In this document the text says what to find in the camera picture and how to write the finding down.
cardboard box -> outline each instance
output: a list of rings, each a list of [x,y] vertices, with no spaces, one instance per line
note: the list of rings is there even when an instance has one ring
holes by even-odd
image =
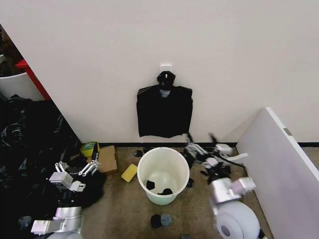
[[[91,162],[91,157],[88,157],[87,162]],[[106,173],[107,175],[114,174],[118,172],[117,157],[115,154],[115,147],[108,146],[100,149],[99,152],[99,171],[101,173]]]

clothes pile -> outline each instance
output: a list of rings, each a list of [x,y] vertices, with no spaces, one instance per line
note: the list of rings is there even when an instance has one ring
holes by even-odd
[[[65,158],[79,152],[81,142],[52,101],[14,95],[0,100],[0,112],[0,238],[32,238],[33,221],[52,218],[61,196],[48,181],[54,164],[66,148]],[[105,179],[95,185],[96,197],[84,201],[83,207],[102,196]]]

white bin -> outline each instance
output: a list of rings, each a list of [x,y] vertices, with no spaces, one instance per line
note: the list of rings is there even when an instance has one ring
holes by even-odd
[[[166,147],[154,148],[144,154],[138,165],[138,179],[147,197],[155,204],[171,203],[183,191],[189,180],[189,167],[185,158],[176,150]],[[148,190],[147,181],[155,183]],[[171,195],[158,195],[170,188]]]

baseboard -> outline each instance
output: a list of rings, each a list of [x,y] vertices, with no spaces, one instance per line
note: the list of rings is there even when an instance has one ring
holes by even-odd
[[[184,143],[100,143],[100,147],[106,147],[109,145],[114,145],[115,147],[185,147],[185,142]],[[206,143],[206,142],[202,142],[202,143],[198,143],[200,146],[202,147],[212,147],[212,143]],[[227,145],[229,145],[230,147],[235,147],[236,146],[236,142],[229,142],[229,143],[225,143]]]
[[[236,147],[236,142],[221,142],[229,145],[230,147]],[[114,145],[115,147],[185,147],[186,143],[100,143],[100,147],[106,147]],[[202,147],[212,147],[211,142],[198,143]],[[300,147],[319,147],[319,142],[298,142]]]
[[[298,142],[300,147],[319,147],[319,142]]]

carpet floor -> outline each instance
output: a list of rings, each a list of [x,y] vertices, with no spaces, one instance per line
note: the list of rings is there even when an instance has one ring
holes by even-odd
[[[138,164],[140,158],[133,156],[138,149],[141,148],[117,148],[119,172],[108,176],[104,185],[104,196],[83,210],[83,238],[178,239],[180,234],[189,234],[192,239],[220,239],[208,201],[209,187],[206,178],[200,173],[200,170],[203,170],[202,165],[194,164],[190,171],[190,176],[195,181],[192,188],[186,188],[172,203],[159,206],[146,197],[137,176],[130,183],[121,178],[121,174],[131,163]],[[233,166],[232,179],[242,176],[245,176],[245,171]],[[256,195],[248,193],[241,201],[255,212],[266,236],[273,238]],[[152,229],[151,216],[161,213],[172,215],[172,225]]]

